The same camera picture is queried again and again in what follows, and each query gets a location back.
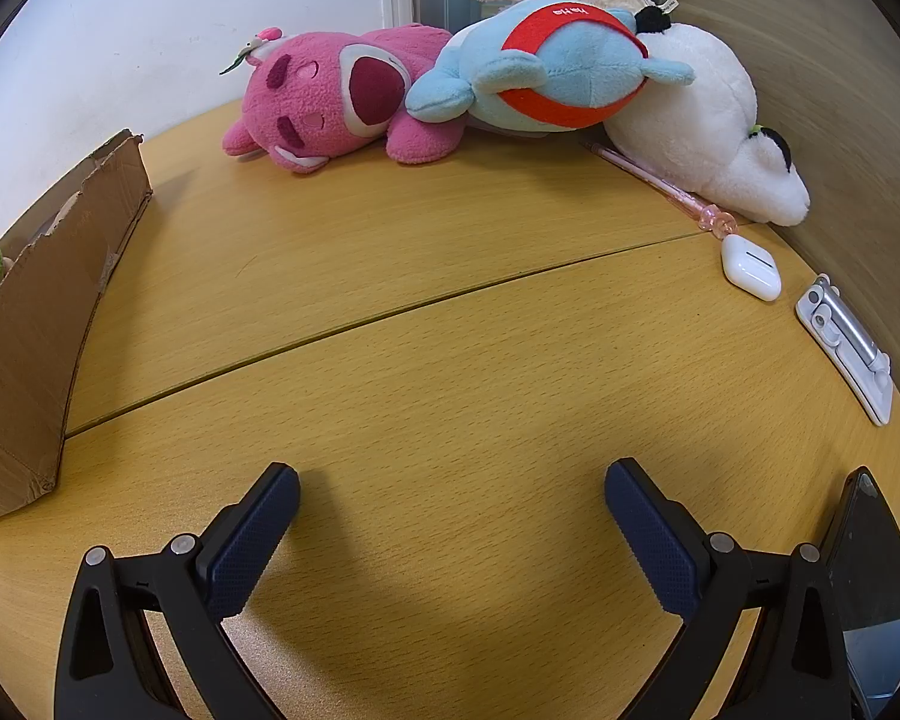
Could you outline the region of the white folding phone stand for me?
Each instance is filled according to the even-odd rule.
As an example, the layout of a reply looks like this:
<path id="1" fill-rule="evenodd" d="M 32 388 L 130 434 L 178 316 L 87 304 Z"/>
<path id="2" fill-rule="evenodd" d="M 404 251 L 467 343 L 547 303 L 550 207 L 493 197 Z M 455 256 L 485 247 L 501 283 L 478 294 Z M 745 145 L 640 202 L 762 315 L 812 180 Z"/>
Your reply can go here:
<path id="1" fill-rule="evenodd" d="M 797 319 L 834 364 L 877 426 L 888 426 L 893 411 L 891 358 L 870 337 L 841 291 L 820 273 L 795 304 Z"/>

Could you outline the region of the pink translucent pen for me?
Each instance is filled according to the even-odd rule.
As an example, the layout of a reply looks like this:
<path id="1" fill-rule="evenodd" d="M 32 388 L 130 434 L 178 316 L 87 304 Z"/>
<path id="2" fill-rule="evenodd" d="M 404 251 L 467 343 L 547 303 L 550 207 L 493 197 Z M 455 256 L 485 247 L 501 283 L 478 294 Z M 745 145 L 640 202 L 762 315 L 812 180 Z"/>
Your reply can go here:
<path id="1" fill-rule="evenodd" d="M 701 231 L 712 234 L 714 238 L 723 241 L 730 234 L 738 232 L 738 221 L 735 216 L 728 211 L 722 210 L 715 203 L 704 202 L 696 195 L 686 192 L 682 188 L 676 187 L 671 182 L 665 181 L 662 177 L 656 177 L 647 169 L 638 166 L 626 156 L 622 156 L 619 151 L 609 146 L 596 143 L 593 140 L 583 140 L 582 145 L 596 156 L 600 156 L 606 163 L 616 166 L 617 169 L 627 172 L 629 176 L 635 177 L 653 188 L 655 192 L 663 195 L 665 199 L 683 211 L 692 221 L 697 224 Z"/>

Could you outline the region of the white earbuds case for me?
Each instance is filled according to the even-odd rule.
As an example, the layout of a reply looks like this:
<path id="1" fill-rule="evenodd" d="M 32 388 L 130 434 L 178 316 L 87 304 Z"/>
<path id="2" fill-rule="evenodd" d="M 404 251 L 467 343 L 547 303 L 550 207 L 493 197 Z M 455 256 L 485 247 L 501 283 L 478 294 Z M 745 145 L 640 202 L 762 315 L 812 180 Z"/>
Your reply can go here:
<path id="1" fill-rule="evenodd" d="M 781 295 L 781 272 L 766 249 L 741 234 L 728 234 L 720 255 L 725 278 L 736 288 L 764 302 L 774 302 Z"/>

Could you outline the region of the cardboard box tray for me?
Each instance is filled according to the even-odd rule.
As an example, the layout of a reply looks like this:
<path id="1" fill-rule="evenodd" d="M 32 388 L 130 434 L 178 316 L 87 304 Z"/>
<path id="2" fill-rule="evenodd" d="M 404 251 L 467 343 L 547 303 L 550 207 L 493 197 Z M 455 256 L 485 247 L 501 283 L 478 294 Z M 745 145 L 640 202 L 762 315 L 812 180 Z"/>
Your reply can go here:
<path id="1" fill-rule="evenodd" d="M 80 353 L 152 197 L 141 143 L 113 135 L 0 239 L 0 517 L 55 489 Z"/>

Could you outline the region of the pink bear plush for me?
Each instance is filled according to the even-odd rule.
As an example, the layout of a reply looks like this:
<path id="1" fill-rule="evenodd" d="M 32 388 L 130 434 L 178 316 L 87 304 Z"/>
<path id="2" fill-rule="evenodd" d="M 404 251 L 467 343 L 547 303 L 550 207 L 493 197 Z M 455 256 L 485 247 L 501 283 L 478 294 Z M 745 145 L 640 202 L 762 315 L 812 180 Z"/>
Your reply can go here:
<path id="1" fill-rule="evenodd" d="M 404 98 L 448 41 L 450 32 L 418 23 L 359 36 L 263 29 L 233 60 L 253 73 L 222 151 L 232 158 L 263 151 L 295 174 L 375 140 L 400 164 L 441 160 L 458 148 L 466 119 L 426 124 L 406 112 Z"/>

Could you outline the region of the white plush toy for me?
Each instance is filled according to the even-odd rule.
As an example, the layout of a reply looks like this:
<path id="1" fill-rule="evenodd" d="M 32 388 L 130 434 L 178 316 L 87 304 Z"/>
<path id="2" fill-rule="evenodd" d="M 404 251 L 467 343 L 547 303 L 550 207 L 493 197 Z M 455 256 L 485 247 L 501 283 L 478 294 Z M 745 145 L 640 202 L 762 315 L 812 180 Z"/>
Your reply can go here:
<path id="1" fill-rule="evenodd" d="M 809 192 L 787 140 L 758 122 L 751 76 L 727 44 L 652 5 L 635 15 L 655 59 L 689 65 L 689 85 L 647 83 L 605 122 L 619 153 L 686 192 L 752 221 L 797 226 Z"/>

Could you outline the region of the blue plush with red band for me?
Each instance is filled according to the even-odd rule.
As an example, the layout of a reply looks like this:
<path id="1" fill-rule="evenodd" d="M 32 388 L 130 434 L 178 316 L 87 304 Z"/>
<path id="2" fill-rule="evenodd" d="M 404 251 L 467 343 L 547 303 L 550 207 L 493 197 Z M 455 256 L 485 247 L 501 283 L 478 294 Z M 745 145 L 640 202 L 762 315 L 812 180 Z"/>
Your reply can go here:
<path id="1" fill-rule="evenodd" d="M 470 117 L 505 132 L 571 132 L 605 122 L 647 83 L 694 80 L 685 62 L 650 54 L 622 8 L 523 0 L 453 34 L 404 107 L 426 124 Z"/>

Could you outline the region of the black sunglasses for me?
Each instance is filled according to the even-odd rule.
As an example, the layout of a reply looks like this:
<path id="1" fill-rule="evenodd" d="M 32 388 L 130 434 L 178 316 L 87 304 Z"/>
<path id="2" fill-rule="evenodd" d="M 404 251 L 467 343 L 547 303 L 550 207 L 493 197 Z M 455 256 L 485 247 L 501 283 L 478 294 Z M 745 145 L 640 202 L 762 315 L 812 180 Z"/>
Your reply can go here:
<path id="1" fill-rule="evenodd" d="M 900 686 L 900 529 L 877 480 L 848 475 L 823 543 L 855 718 L 877 718 Z"/>

